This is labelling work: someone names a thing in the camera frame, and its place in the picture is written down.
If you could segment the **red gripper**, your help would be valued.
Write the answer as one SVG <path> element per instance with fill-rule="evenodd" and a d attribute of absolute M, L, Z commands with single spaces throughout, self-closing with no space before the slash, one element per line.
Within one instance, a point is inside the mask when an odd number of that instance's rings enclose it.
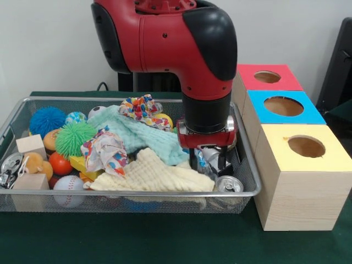
<path fill-rule="evenodd" d="M 185 120 L 177 121 L 178 140 L 182 148 L 189 149 L 189 164 L 193 170 L 198 168 L 196 150 L 200 147 L 214 146 L 220 147 L 218 154 L 218 169 L 224 170 L 226 167 L 227 147 L 236 141 L 237 127 L 234 118 L 229 115 L 224 129 L 215 133 L 200 134 L 191 131 L 185 125 Z"/>

